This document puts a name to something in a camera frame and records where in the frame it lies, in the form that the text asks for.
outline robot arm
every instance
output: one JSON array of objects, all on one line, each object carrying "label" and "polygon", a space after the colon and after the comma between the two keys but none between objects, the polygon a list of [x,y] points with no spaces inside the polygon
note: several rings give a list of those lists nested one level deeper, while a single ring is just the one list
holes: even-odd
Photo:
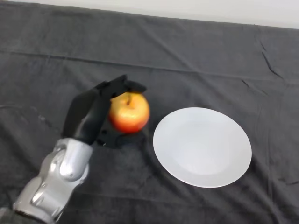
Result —
[{"label": "robot arm", "polygon": [[16,219],[30,217],[32,223],[56,223],[74,189],[88,175],[88,163],[93,153],[91,144],[96,141],[107,118],[110,99],[127,91],[145,90],[144,86],[128,81],[124,75],[75,97],[65,119],[63,138],[44,159],[39,175],[26,185],[14,203]]}]

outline dark gray cloth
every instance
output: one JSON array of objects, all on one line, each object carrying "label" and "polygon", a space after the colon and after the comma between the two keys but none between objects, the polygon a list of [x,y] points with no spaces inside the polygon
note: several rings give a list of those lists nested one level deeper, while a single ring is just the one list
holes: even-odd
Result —
[{"label": "dark gray cloth", "polygon": [[[299,30],[9,2],[0,3],[0,202],[37,175],[72,98],[122,74],[148,87],[148,141],[95,146],[61,223],[298,223]],[[187,185],[153,151],[158,122],[197,106],[250,139],[251,165],[228,186]]]}]

